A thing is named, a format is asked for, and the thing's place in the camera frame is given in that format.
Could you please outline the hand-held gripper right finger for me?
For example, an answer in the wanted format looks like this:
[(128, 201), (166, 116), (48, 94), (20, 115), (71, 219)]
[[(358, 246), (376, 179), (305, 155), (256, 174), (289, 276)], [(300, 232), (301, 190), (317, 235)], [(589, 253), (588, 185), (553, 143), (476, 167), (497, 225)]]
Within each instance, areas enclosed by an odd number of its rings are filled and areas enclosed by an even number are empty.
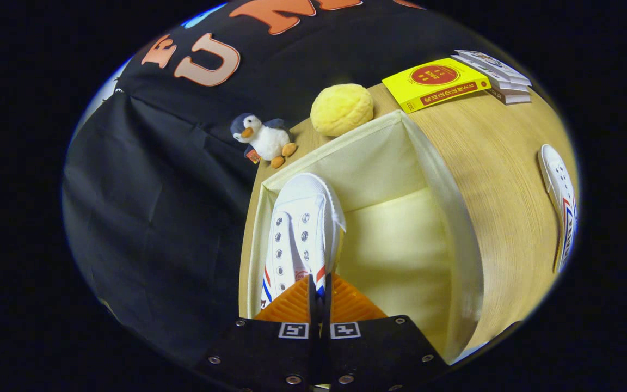
[(331, 391), (418, 391), (450, 367), (408, 315), (386, 316), (336, 273), (326, 277), (323, 384)]

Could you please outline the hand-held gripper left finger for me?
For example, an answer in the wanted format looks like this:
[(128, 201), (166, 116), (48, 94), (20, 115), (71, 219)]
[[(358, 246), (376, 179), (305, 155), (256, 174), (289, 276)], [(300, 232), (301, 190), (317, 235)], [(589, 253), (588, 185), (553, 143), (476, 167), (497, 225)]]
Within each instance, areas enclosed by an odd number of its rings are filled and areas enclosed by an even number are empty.
[(236, 318), (196, 364), (228, 391), (312, 391), (320, 326), (316, 285), (294, 283), (256, 317)]

